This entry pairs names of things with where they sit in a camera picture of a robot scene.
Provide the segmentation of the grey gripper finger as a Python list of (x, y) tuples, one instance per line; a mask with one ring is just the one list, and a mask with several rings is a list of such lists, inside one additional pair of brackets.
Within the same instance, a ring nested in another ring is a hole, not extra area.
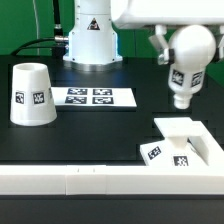
[(221, 25), (218, 28), (215, 37), (217, 46), (215, 60), (219, 62), (224, 60), (224, 25)]

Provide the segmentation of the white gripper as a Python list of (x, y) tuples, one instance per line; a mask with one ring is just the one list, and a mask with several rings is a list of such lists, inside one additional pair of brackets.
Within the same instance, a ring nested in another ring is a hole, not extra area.
[(167, 65), (174, 63), (174, 50), (166, 26), (224, 25), (224, 0), (111, 0), (111, 18), (119, 29), (156, 25), (149, 41), (158, 64)]

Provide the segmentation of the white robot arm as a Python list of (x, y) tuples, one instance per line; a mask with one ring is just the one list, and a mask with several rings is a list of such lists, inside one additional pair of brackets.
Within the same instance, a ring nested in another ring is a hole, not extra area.
[(185, 25), (224, 26), (223, 0), (74, 0), (75, 25), (64, 61), (81, 70), (106, 70), (122, 61), (116, 29), (150, 29), (161, 64), (172, 57), (164, 35)]

